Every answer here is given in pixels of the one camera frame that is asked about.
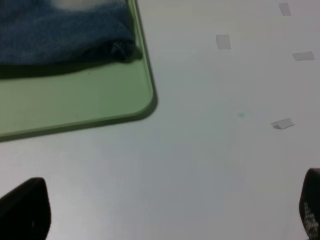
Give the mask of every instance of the folded cloth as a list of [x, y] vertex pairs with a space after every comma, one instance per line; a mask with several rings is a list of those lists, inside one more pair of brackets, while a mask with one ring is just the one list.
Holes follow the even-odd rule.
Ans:
[[125, 61], [136, 48], [130, 26], [122, 0], [87, 10], [61, 9], [52, 0], [2, 0], [0, 64]]

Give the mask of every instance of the white table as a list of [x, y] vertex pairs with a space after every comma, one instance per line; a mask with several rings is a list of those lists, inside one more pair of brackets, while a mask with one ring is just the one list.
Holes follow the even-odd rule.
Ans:
[[[305, 240], [320, 167], [320, 3], [139, 0], [147, 119], [0, 144], [0, 195], [44, 177], [48, 240]], [[229, 34], [231, 50], [218, 50]], [[315, 60], [293, 53], [313, 51]], [[291, 117], [295, 126], [271, 123]]]

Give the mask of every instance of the tape piece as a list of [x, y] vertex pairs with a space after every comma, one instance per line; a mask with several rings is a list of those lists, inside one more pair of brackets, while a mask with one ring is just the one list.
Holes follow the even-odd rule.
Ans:
[[279, 3], [279, 8], [283, 16], [291, 16], [289, 3]]
[[315, 57], [312, 51], [294, 53], [293, 57], [296, 61], [315, 60]]
[[291, 117], [283, 119], [283, 120], [279, 120], [279, 121], [275, 121], [273, 123], [271, 123], [271, 126], [274, 129], [286, 129], [288, 127], [294, 126], [294, 122], [291, 120]]
[[216, 43], [218, 45], [218, 49], [231, 49], [230, 37], [228, 34], [217, 35], [216, 36]]

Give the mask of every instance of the green plastic board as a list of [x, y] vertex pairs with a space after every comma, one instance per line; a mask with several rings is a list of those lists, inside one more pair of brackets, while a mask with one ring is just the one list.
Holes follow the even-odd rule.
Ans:
[[141, 54], [130, 63], [0, 67], [0, 141], [148, 114], [157, 100], [137, 3], [128, 5]]

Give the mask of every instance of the blue fabric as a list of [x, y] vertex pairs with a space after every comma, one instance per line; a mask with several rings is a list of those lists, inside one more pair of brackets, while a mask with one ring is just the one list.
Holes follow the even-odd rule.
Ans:
[[0, 2], [0, 64], [125, 61], [135, 50], [126, 4], [65, 11], [50, 0]]

